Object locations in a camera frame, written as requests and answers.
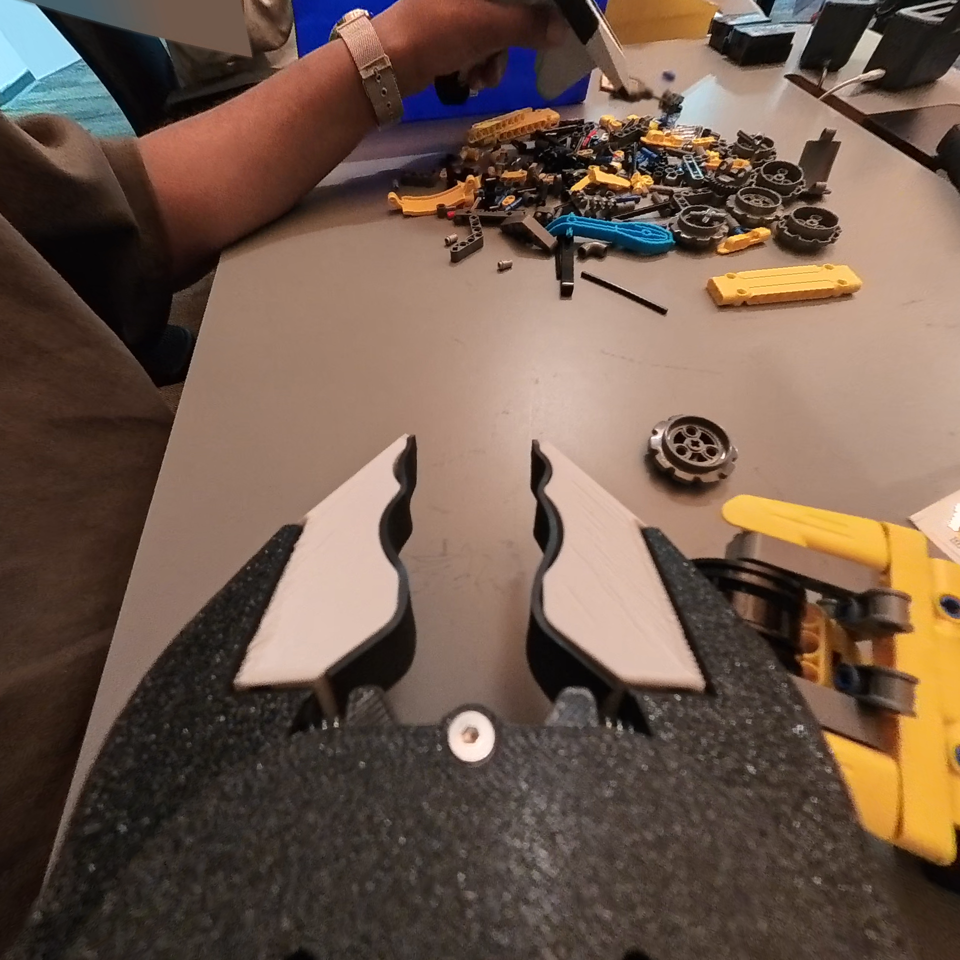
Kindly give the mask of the thick gray bent beam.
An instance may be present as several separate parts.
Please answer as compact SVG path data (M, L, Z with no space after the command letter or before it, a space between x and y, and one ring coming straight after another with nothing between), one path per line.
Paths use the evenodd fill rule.
M551 235L533 215L505 219L500 223L499 229L510 239L536 247L548 255L554 255L556 252L558 238Z

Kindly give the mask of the thin gray angled beam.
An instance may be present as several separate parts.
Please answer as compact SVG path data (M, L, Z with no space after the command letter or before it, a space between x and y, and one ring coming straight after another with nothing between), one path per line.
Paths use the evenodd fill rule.
M478 214L466 214L461 225L464 227L464 232L462 235L458 234L459 242L455 246L448 248L451 264L463 262L482 250L485 245L483 223Z

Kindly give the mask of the black office chair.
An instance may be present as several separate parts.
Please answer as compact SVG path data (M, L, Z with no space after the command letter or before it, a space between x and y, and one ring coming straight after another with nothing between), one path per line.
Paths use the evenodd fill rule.
M160 38L45 6L40 10L102 82L138 136L172 120L167 102L179 84Z

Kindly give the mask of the pile of small building parts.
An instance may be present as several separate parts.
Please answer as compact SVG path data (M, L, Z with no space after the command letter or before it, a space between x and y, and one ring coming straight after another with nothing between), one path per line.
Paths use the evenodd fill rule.
M676 116L618 118L595 122L560 118L558 126L490 149L467 145L438 167L407 171L393 182L399 195L428 195L447 190L468 175L481 179L469 208L436 217L460 225L467 214L481 218L483 229L500 228L508 218L533 215L545 228L556 217L575 214L606 221L653 223L670 230L677 213L710 206L726 213L729 234L749 231L728 214L726 202L752 186L757 165L729 156L736 140L703 125L682 124ZM823 206L820 198L782 200L782 215L801 206ZM775 224L771 224L771 239Z

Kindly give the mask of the person's brown shirt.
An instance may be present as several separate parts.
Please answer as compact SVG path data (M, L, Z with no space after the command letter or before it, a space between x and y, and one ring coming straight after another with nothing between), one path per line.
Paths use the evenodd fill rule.
M2 115L2 949L42 885L173 413L183 283L140 155Z

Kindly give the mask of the thin black rod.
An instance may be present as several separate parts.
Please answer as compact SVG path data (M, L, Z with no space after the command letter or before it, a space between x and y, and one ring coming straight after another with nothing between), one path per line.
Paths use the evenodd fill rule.
M635 291L632 291L621 284L613 282L605 277L601 277L593 272L587 270L581 270L580 274L581 280L590 283L600 289L603 289L611 294L615 294L621 299L624 299L632 304L641 306L654 314L666 317L668 315L668 308L663 306L654 300L643 296Z

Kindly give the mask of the dark gray lever piece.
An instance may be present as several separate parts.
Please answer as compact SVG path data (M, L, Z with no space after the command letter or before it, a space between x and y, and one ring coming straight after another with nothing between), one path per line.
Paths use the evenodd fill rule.
M797 161L804 197L820 198L829 191L827 184L840 146L836 130L828 127L822 129L817 138L806 141Z

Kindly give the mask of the person's dark shoe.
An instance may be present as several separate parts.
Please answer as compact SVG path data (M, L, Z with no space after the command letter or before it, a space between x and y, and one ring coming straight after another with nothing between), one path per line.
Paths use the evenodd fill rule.
M180 385L188 376L196 343L197 337L192 330L168 323L141 349L138 362L158 389Z

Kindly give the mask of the person's left hand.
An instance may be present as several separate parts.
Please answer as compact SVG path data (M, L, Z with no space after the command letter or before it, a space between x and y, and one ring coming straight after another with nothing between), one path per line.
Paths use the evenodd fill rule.
M555 6L489 1L400 1L373 25L403 95L454 73L478 76L492 86L498 74L494 60L502 52L551 49L570 33Z

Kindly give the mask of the blue plastic bin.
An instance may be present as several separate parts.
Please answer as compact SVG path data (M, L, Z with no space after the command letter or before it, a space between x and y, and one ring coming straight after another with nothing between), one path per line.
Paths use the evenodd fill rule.
M293 1L296 50L304 56L324 45L344 14L355 8L377 16L393 1ZM469 116L506 114L522 108L558 109L582 103L591 73L570 84L557 97L546 99L537 86L537 54L519 47L510 49L506 72L498 86L484 89L459 105L443 104L433 86L403 101L404 123L460 119Z

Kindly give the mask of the large black device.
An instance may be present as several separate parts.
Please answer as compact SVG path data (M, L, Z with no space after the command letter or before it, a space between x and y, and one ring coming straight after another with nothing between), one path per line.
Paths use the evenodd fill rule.
M880 90L909 90L939 80L958 58L959 3L926 2L893 15L867 71L883 71Z

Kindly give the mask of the printed sticker sheet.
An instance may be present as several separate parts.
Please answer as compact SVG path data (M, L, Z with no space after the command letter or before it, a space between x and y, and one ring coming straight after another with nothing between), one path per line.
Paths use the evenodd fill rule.
M959 490L916 511L909 521L931 545L959 564Z

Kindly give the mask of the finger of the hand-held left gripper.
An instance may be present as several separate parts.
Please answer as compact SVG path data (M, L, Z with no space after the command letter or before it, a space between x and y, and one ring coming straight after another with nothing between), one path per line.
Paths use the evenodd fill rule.
M594 1L583 1L581 42L594 66L601 69L614 90L629 88L629 65L616 34Z

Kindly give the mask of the long yellow ribbed panel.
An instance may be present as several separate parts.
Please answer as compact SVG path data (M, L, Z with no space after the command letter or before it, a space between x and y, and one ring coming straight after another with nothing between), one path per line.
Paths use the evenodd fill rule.
M728 271L711 277L705 292L720 307L805 303L857 294L862 279L849 266L830 263Z

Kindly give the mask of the yellow toy vehicle model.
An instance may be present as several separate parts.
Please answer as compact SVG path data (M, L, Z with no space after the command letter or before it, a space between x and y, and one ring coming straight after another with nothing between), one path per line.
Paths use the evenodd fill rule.
M862 827L959 885L958 564L917 529L738 495L724 558L694 564L815 715ZM774 539L872 571L854 591L761 557Z

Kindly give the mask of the gray monitor stand base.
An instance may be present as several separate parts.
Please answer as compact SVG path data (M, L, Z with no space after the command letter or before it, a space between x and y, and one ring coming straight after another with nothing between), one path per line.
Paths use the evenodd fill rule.
M943 174L957 192L960 189L959 137L960 127L957 123L943 134L931 161L931 168L938 174Z

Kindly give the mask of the black box device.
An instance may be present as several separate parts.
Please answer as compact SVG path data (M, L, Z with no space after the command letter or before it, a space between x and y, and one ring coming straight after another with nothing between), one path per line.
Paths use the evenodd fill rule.
M879 6L877 1L824 2L800 53L798 69L830 74L846 66Z

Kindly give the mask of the black power adapter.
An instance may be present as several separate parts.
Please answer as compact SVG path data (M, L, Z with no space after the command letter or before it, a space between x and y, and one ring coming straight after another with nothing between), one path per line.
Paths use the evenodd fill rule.
M796 29L762 13L717 14L707 45L739 67L779 66L788 60Z

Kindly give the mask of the yellow arch piece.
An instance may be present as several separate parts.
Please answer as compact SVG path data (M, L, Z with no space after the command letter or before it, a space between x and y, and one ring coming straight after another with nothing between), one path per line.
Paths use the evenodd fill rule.
M468 209L473 205L481 185L479 176L469 174L446 190L434 194L400 195L396 191L390 191L387 204L390 211L398 212L404 217L432 217L437 214L438 208L444 211Z

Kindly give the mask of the blue brick separator tool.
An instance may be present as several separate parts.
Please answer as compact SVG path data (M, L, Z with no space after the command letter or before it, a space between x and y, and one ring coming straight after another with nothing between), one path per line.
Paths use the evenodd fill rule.
M676 246L672 231L653 222L618 222L563 214L551 220L546 231L554 237L607 243L644 257L666 254Z

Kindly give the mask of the person's left forearm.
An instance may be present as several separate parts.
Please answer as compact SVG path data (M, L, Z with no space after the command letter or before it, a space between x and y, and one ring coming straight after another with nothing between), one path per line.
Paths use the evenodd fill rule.
M376 124L335 40L210 110L138 141L172 271L196 274L292 210Z

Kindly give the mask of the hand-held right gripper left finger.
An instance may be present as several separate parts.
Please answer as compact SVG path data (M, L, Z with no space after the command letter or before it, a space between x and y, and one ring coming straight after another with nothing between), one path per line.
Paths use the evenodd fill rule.
M306 513L235 690L310 690L342 715L354 690L404 677L416 623L401 553L416 483L417 441L404 434Z

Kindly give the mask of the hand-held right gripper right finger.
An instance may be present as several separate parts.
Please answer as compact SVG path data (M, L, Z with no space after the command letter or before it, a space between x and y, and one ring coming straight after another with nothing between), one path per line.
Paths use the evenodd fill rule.
M706 694L651 528L549 441L532 442L530 486L541 558L525 649L541 692L586 690L614 721L640 719L640 694Z

